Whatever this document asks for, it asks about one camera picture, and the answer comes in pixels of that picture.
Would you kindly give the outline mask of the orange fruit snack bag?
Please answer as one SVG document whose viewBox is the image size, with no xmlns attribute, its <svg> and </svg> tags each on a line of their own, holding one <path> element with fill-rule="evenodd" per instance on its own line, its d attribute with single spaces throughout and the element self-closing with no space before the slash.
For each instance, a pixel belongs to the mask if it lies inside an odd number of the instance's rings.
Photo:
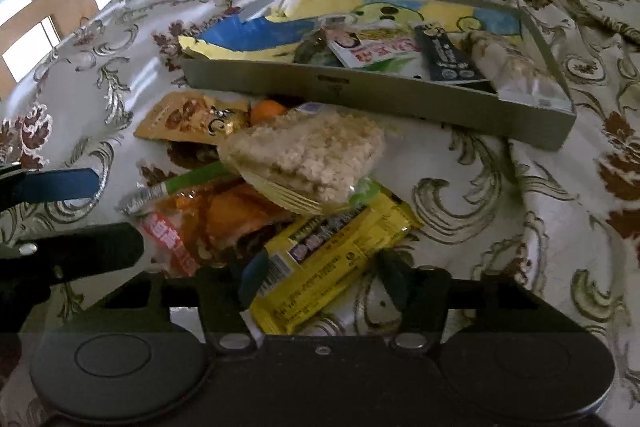
<svg viewBox="0 0 640 427">
<path fill-rule="evenodd" d="M 283 209 L 240 179 L 207 182 L 153 202 L 137 219 L 168 277 L 193 277 L 251 258 L 259 243 L 291 223 Z"/>
</svg>

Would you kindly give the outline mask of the green white stick packet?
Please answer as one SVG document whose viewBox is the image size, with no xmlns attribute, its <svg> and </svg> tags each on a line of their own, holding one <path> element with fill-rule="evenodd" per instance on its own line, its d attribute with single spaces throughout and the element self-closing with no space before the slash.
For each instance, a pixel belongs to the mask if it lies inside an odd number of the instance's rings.
<svg viewBox="0 0 640 427">
<path fill-rule="evenodd" d="M 152 186 L 136 188 L 120 200 L 117 209 L 125 216 L 137 216 L 154 202 L 175 195 L 187 188 L 219 179 L 226 179 L 229 176 L 233 178 L 234 173 L 221 161 L 216 161 L 213 164 L 191 170 L 180 174 L 180 176 L 174 176 Z"/>
</svg>

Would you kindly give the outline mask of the yellow snack bar packet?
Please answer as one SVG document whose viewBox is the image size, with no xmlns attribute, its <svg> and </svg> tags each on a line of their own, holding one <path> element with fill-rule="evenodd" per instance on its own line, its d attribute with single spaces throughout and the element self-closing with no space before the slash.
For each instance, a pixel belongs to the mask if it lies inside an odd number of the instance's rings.
<svg viewBox="0 0 640 427">
<path fill-rule="evenodd" d="M 266 274 L 250 314 L 267 335 L 294 334 L 346 291 L 378 251 L 421 225 L 408 202 L 384 187 L 333 215 L 297 219 L 265 245 Z"/>
</svg>

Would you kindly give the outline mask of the rice cracker clear packet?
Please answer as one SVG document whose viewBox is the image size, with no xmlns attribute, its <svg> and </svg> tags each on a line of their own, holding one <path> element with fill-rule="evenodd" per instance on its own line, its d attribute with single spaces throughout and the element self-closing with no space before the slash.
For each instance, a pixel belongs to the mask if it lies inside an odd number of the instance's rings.
<svg viewBox="0 0 640 427">
<path fill-rule="evenodd" d="M 271 202 L 321 215 L 352 202 L 384 148 L 383 128 L 366 116 L 294 109 L 229 135 L 218 155 Z"/>
</svg>

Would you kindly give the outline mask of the dark blue milk powder sachet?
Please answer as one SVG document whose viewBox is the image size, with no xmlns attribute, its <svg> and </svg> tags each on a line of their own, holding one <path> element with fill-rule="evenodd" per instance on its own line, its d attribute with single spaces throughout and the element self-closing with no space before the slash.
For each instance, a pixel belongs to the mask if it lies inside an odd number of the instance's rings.
<svg viewBox="0 0 640 427">
<path fill-rule="evenodd" d="M 486 81 L 469 55 L 454 45 L 442 26 L 419 24 L 413 27 L 413 35 L 432 81 L 450 84 Z"/>
</svg>

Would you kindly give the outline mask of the clear nut bar packet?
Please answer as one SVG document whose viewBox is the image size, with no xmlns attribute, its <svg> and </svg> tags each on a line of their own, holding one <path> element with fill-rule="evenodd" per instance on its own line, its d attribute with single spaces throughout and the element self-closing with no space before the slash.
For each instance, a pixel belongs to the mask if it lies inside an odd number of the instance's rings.
<svg viewBox="0 0 640 427">
<path fill-rule="evenodd" d="M 566 113 L 572 109 L 570 98 L 548 70 L 503 36 L 474 30 L 463 45 L 500 100 Z"/>
</svg>

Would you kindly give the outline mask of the white green noodle snack pouch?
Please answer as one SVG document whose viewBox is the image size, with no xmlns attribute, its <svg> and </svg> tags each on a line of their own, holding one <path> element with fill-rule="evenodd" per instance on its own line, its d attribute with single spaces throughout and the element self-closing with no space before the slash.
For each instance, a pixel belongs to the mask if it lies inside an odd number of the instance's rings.
<svg viewBox="0 0 640 427">
<path fill-rule="evenodd" d="M 416 40 L 401 27 L 352 26 L 325 29 L 331 52 L 345 68 L 426 79 L 426 69 Z"/>
</svg>

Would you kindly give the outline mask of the dark seaweed snack packet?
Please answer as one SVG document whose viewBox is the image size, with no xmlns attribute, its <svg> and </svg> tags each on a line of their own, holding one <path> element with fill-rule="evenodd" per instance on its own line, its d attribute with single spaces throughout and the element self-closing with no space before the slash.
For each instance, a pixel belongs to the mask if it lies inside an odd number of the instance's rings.
<svg viewBox="0 0 640 427">
<path fill-rule="evenodd" d="M 294 51 L 293 63 L 338 68 L 343 66 L 326 43 L 326 35 L 322 29 L 303 38 Z"/>
</svg>

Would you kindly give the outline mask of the floral satin bed quilt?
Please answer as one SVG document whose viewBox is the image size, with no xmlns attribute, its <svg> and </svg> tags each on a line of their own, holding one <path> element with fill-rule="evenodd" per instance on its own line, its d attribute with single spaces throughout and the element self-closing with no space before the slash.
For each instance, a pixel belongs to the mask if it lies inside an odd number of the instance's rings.
<svg viewBox="0 0 640 427">
<path fill-rule="evenodd" d="M 90 166 L 87 202 L 23 205 L 1 235 L 21 239 L 118 219 L 119 199 L 198 162 L 134 128 L 182 87 L 178 37 L 253 0 L 113 0 L 47 54 L 1 104 L 1 158 Z M 616 380 L 603 416 L 639 421 L 639 0 L 489 0 L 529 15 L 577 106 L 561 150 L 410 119 L 390 125 L 378 172 L 423 227 L 401 254 L 455 277 L 501 271 L 603 340 Z"/>
</svg>

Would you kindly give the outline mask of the golden brown snack packet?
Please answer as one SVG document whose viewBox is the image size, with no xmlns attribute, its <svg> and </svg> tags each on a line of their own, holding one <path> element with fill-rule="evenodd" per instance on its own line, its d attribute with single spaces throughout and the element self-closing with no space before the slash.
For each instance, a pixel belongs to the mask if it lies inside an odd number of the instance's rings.
<svg viewBox="0 0 640 427">
<path fill-rule="evenodd" d="M 218 146 L 230 134 L 248 127 L 249 109 L 247 101 L 224 102 L 196 91 L 170 92 L 145 115 L 134 135 Z"/>
</svg>

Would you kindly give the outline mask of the small orange fruit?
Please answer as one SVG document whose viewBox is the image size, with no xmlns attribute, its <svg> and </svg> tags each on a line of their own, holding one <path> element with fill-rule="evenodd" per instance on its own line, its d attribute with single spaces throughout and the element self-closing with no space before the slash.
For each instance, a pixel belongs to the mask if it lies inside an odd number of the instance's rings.
<svg viewBox="0 0 640 427">
<path fill-rule="evenodd" d="M 288 109 L 282 104 L 272 100 L 262 100 L 250 108 L 250 125 L 257 126 L 286 113 Z"/>
</svg>

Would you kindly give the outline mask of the grey cardboard tray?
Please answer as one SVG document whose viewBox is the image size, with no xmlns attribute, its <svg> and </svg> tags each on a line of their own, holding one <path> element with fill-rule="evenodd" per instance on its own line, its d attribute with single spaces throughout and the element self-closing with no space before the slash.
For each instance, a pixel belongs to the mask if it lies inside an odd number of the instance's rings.
<svg viewBox="0 0 640 427">
<path fill-rule="evenodd" d="M 240 12 L 265 9 L 278 0 L 256 0 Z M 473 4 L 497 4 L 472 0 Z M 518 46 L 538 66 L 548 70 L 570 98 L 559 66 L 532 19 L 520 10 L 522 23 Z M 557 150 L 570 134 L 576 112 L 530 107 L 500 100 L 490 81 L 450 84 L 426 79 L 363 72 L 342 66 L 326 67 L 294 63 L 207 60 L 184 53 L 182 63 L 190 86 L 200 89 L 242 92 L 251 95 L 286 95 L 304 101 L 358 108 L 368 112 L 418 117 L 504 135 L 545 150 Z"/>
</svg>

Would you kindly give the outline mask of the colourful cartoon drawing liner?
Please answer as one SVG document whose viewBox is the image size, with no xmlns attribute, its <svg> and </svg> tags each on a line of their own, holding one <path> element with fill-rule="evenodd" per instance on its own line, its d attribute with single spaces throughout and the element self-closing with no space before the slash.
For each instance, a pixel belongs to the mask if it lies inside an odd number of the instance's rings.
<svg viewBox="0 0 640 427">
<path fill-rule="evenodd" d="M 207 60 L 293 63 L 303 38 L 314 31 L 352 26 L 407 29 L 442 26 L 454 40 L 484 30 L 514 43 L 522 37 L 521 17 L 502 6 L 472 0 L 278 0 L 265 9 L 246 9 L 178 43 L 190 57 Z"/>
</svg>

